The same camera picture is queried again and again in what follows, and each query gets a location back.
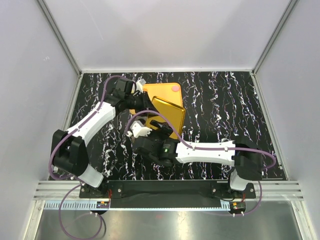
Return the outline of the gold tin lid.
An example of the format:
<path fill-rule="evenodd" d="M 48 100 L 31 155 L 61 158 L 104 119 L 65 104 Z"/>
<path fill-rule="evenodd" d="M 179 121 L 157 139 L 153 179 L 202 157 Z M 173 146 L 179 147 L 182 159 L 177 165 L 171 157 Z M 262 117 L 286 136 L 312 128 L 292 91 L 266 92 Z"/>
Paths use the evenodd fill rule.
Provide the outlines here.
<path fill-rule="evenodd" d="M 183 106 L 183 100 L 181 94 L 173 94 L 165 97 L 153 96 L 152 104 L 158 110 L 158 112 L 164 116 L 176 129 L 179 136 L 182 133 L 182 128 L 185 120 L 186 109 Z M 151 124 L 151 121 L 157 121 L 159 123 L 165 123 L 166 121 L 160 116 L 152 116 L 150 113 L 146 119 L 146 127 L 156 130 L 158 127 Z M 178 140 L 176 133 L 172 132 L 170 138 Z"/>

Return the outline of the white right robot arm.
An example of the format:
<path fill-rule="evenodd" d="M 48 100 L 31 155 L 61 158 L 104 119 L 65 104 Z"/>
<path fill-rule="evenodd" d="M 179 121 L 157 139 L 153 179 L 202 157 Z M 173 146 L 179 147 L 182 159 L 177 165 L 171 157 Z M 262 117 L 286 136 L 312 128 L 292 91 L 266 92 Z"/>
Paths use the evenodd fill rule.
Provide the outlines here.
<path fill-rule="evenodd" d="M 172 167 L 188 163 L 214 163 L 232 168 L 227 185 L 228 195 L 239 198 L 249 182 L 262 179 L 262 157 L 257 147 L 247 143 L 183 142 L 170 137 L 173 129 L 166 122 L 151 121 L 151 127 L 135 120 L 126 130 L 133 139 L 132 150 L 154 164 Z"/>

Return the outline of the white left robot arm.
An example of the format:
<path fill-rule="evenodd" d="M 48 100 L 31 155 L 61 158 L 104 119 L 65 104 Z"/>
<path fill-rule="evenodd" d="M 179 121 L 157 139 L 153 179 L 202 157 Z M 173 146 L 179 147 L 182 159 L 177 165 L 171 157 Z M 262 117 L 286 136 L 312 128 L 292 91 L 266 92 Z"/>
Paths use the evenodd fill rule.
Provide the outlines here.
<path fill-rule="evenodd" d="M 134 81 L 120 75 L 109 77 L 103 84 L 101 100 L 80 122 L 67 130 L 58 129 L 52 137 L 51 154 L 48 163 L 49 175 L 55 180 L 54 168 L 75 177 L 90 186 L 90 192 L 97 198 L 108 193 L 104 175 L 89 163 L 87 145 L 108 122 L 125 110 L 150 110 L 153 105 L 148 93 L 143 90 L 144 79 Z"/>

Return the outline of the yellow plastic tray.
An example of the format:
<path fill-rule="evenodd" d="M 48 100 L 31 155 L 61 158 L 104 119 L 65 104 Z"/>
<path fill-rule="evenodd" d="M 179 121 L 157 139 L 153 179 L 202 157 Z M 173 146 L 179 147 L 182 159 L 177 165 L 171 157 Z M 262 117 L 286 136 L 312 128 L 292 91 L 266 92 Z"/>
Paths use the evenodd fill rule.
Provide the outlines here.
<path fill-rule="evenodd" d="M 142 92 L 147 92 L 151 103 L 152 103 L 152 99 L 154 96 L 166 97 L 168 95 L 170 96 L 170 95 L 177 95 L 177 94 L 180 94 L 182 96 L 181 86 L 177 82 L 173 82 L 173 83 L 146 83 L 144 85 L 137 83 L 136 85 L 137 85 L 137 90 L 139 91 L 139 93 L 134 93 L 134 95 L 138 95 Z M 180 88 L 179 91 L 177 91 L 177 92 L 172 91 L 173 86 L 179 86 L 179 88 Z"/>

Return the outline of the pink sandwich cookie right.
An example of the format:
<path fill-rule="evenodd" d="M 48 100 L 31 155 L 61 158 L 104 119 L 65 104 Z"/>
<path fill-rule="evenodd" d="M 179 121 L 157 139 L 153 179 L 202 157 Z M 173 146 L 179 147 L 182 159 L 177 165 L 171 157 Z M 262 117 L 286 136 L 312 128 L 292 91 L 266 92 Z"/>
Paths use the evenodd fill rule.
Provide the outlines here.
<path fill-rule="evenodd" d="M 171 89 L 173 92 L 178 92 L 180 90 L 180 87 L 178 85 L 175 85 Z"/>

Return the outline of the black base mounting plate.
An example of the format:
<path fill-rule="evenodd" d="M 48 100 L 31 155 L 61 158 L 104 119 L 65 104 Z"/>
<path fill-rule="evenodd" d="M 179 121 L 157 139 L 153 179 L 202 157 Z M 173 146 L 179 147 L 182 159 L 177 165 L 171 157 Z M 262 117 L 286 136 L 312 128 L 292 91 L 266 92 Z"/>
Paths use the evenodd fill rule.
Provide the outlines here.
<path fill-rule="evenodd" d="M 254 200 L 255 188 L 232 190 L 222 180 L 109 180 L 99 191 L 84 185 L 81 199 L 107 199 L 113 209 L 222 208 L 224 201 Z"/>

